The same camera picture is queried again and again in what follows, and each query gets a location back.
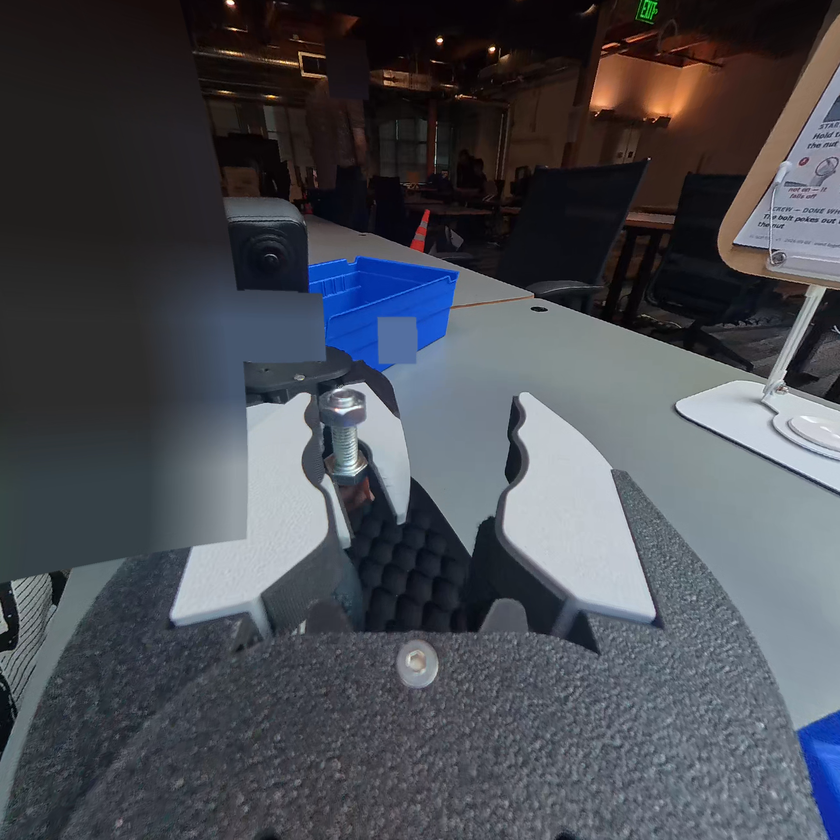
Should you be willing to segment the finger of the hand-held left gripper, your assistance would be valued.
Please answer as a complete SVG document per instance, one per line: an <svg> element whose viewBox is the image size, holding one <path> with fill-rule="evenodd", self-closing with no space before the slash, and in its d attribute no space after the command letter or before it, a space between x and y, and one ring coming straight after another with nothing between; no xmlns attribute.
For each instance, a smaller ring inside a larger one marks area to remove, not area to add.
<svg viewBox="0 0 840 840"><path fill-rule="evenodd" d="M323 477L322 488L325 489L331 501L333 517L335 520L335 529L341 547L343 549L348 549L354 539L354 532L350 525L350 520L345 509L343 499L341 498L340 491L337 489L331 476Z"/></svg>
<svg viewBox="0 0 840 840"><path fill-rule="evenodd" d="M395 523L406 521L411 496L411 467L403 426L391 413L368 413L358 437Z"/></svg>

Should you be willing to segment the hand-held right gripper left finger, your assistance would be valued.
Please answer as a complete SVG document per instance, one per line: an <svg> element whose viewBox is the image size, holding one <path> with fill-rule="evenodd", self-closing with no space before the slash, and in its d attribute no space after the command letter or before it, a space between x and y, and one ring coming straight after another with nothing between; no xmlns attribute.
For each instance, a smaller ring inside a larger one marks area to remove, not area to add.
<svg viewBox="0 0 840 840"><path fill-rule="evenodd" d="M349 558L322 462L314 397L247 410L246 535L191 549L171 622L250 617L262 637L294 632L335 596Z"/></svg>

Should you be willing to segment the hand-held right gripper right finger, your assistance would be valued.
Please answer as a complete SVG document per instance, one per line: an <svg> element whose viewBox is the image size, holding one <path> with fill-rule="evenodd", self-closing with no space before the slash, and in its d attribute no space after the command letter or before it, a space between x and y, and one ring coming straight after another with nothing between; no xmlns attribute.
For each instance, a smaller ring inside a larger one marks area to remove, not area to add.
<svg viewBox="0 0 840 840"><path fill-rule="evenodd" d="M476 537L469 620L481 633L592 637L591 619L658 627L614 470L529 392L513 396L507 484Z"/></svg>

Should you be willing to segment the steel hex bolt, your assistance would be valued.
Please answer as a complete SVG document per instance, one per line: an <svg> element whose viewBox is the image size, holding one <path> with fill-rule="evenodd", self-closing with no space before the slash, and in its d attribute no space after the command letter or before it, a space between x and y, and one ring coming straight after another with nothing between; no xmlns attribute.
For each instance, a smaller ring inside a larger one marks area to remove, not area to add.
<svg viewBox="0 0 840 840"><path fill-rule="evenodd" d="M328 426L332 453L324 459L324 466L338 487L355 487L366 478L368 459L359 443L356 426Z"/></svg>

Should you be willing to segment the blue plastic bin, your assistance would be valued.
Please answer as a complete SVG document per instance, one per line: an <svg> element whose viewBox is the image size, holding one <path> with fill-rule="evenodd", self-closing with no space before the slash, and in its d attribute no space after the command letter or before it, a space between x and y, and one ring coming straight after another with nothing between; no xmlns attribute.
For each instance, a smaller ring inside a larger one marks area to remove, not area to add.
<svg viewBox="0 0 840 840"><path fill-rule="evenodd" d="M412 364L443 338L457 269L359 256L309 267L309 290L322 296L325 344L383 371Z"/></svg>

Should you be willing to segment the blue bin with black divider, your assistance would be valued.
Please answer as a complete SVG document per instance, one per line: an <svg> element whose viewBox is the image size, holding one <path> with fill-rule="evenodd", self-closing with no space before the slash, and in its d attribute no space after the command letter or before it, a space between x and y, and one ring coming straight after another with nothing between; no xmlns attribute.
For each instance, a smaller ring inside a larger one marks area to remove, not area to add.
<svg viewBox="0 0 840 840"><path fill-rule="evenodd" d="M839 711L797 732L815 803L830 839L839 838Z"/></svg>

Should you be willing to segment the black egg-crate foam mat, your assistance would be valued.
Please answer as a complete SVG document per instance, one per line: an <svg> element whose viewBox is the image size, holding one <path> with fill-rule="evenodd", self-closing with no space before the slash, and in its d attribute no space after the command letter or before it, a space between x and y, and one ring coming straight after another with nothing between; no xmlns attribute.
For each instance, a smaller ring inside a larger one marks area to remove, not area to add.
<svg viewBox="0 0 840 840"><path fill-rule="evenodd" d="M404 523L378 495L350 515L349 556L363 594L367 633L463 633L471 555L425 489L412 479Z"/></svg>

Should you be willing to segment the person's patterned trousers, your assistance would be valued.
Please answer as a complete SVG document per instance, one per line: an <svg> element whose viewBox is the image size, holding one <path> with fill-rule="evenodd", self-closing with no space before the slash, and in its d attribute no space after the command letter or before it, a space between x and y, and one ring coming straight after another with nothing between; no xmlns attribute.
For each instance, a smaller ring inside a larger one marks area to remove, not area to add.
<svg viewBox="0 0 840 840"><path fill-rule="evenodd" d="M69 576L58 570L1 583L1 751Z"/></svg>

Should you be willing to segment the black mesh office chair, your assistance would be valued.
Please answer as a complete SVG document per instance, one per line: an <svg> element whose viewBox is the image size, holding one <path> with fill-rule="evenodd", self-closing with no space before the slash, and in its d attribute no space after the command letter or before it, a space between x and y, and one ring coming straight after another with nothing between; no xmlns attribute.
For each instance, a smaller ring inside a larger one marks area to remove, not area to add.
<svg viewBox="0 0 840 840"><path fill-rule="evenodd" d="M689 320L687 327L672 333L685 350L701 344L709 356L720 354L751 372L751 362L706 331L737 326L759 313L774 297L773 280L736 271L719 253L722 221L744 179L745 175L686 175L675 225L646 288L645 300Z"/></svg>
<svg viewBox="0 0 840 840"><path fill-rule="evenodd" d="M537 299L590 314L649 162L536 171L501 252L497 278Z"/></svg>

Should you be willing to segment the wooden top desk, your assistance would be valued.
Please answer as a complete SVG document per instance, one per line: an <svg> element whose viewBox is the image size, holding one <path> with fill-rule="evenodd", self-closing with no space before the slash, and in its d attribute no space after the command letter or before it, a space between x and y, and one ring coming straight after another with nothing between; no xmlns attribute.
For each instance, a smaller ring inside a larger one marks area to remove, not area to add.
<svg viewBox="0 0 840 840"><path fill-rule="evenodd" d="M645 292L653 279L664 248L673 231L676 216L673 213L631 212L625 223L625 245L630 259L634 257L637 241L646 240L644 252L632 278L621 318L621 325L634 329Z"/></svg>

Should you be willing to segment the printed instruction sheet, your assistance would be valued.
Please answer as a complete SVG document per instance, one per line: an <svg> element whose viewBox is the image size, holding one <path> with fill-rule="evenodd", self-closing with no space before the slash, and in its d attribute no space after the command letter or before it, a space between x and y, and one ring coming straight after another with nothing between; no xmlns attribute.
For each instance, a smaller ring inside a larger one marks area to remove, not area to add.
<svg viewBox="0 0 840 840"><path fill-rule="evenodd" d="M839 258L839 80L826 86L734 244L764 250L781 268Z"/></svg>

